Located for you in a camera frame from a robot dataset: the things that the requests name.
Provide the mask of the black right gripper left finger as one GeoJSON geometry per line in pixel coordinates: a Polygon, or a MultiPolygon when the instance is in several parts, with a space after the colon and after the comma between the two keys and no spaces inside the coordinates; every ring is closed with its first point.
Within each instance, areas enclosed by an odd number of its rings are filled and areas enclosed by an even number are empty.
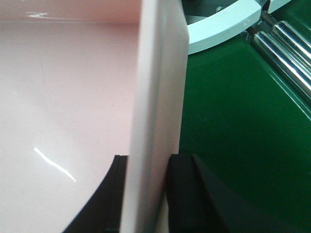
{"type": "Polygon", "coordinates": [[[118,233],[128,157],[114,156],[113,162],[97,190],[65,233],[118,233]]]}

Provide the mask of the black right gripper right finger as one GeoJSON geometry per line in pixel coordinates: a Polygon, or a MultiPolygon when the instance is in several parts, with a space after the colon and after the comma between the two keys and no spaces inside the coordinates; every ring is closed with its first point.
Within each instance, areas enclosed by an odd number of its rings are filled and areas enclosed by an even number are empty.
{"type": "Polygon", "coordinates": [[[196,154],[173,154],[166,175],[172,233],[308,233],[311,187],[296,169],[256,159],[218,169],[196,154]]]}

